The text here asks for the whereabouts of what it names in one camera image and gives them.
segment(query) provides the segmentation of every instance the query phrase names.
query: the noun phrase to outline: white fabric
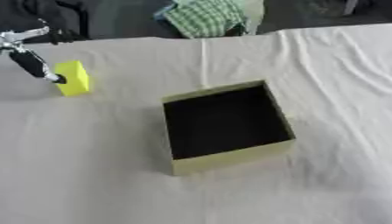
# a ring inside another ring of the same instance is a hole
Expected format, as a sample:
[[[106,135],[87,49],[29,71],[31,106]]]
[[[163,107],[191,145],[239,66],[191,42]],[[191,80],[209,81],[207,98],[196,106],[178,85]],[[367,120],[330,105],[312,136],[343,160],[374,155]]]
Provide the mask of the white fabric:
[[[0,223],[391,223],[392,25],[267,36],[35,45],[81,60],[61,97],[0,59]],[[266,79],[297,134],[287,154],[168,175],[160,98]]]

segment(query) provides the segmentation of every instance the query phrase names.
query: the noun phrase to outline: yellow cube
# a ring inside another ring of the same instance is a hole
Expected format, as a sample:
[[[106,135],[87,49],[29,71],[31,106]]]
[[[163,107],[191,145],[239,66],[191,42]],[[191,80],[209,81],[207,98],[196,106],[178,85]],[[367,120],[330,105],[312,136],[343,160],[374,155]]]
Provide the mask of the yellow cube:
[[[54,71],[66,77],[66,84],[56,84],[64,96],[81,95],[90,91],[88,74],[80,61],[58,63]]]

